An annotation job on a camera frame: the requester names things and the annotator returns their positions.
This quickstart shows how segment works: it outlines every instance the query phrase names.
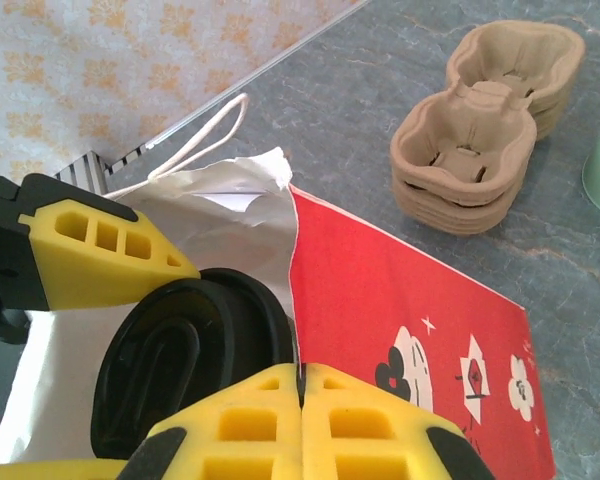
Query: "countertop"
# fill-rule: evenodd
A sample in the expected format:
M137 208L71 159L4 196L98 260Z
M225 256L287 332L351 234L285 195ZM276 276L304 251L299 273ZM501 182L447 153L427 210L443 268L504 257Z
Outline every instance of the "countertop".
M396 206L388 146L411 108L444 89L446 61L462 37L500 18L572 28L587 56L508 216L486 234L458 238ZM281 146L298 187L526 308L558 478L600 479L600 211L580 179L600 133L600 1L372 0L240 90L251 97L247 118L204 164ZM217 109L116 173L112 187L146 178Z

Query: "yellow flower pattern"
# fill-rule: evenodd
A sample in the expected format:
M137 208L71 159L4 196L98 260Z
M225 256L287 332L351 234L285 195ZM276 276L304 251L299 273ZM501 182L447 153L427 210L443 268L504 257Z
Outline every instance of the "yellow flower pattern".
M1 0L0 175L116 159L358 0Z

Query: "paper bag handle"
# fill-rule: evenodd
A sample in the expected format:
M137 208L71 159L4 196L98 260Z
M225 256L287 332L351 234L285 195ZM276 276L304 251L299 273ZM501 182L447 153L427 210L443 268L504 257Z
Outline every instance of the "paper bag handle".
M149 175L147 175L147 180L144 180L135 185L131 185L130 187L122 188L114 192L109 192L105 195L105 197L112 200L120 198L125 193L131 192L137 188L147 185L152 180L156 180L158 178L182 170L184 167L186 167L190 163L195 162L200 157L203 157L204 155L215 150L219 146L224 145L231 139L231 137L235 135L235 133L238 131L238 128L240 128L240 125L242 125L244 117L247 114L248 105L249 96L246 93L241 93L237 97L233 98L232 100L227 102L227 104L224 107L222 107L220 111L218 111L218 113L211 117L211 119L207 123L205 123L204 126L200 130L198 130L196 134L193 137L191 137L189 141L185 143L184 146L180 148L180 150L178 150L169 160L164 162L158 168L151 171ZM209 135L209 133L229 114L229 112L231 112L234 108L238 106L240 107L240 113L238 114L238 118L233 124L233 127L231 127L231 130L229 130L229 133L227 133L217 142L209 145L207 148L204 148L199 152L195 153L194 155L190 156L189 158L182 160L184 157L187 156L187 154L189 154L194 148L196 148L200 144L200 142L202 142L207 137L207 135Z

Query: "wallpaper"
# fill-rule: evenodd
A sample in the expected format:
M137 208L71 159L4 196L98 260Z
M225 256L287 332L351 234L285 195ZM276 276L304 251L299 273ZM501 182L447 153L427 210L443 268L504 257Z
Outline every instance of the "wallpaper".
M0 175L117 159L356 0L0 0Z

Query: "white star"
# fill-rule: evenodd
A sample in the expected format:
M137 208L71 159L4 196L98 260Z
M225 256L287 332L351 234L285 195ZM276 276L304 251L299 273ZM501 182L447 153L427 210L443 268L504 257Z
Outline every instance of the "white star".
M424 323L427 326L427 335L431 335L431 330L435 330L436 327L429 320L429 315L427 315L427 318L421 318L420 320L422 320L422 323Z

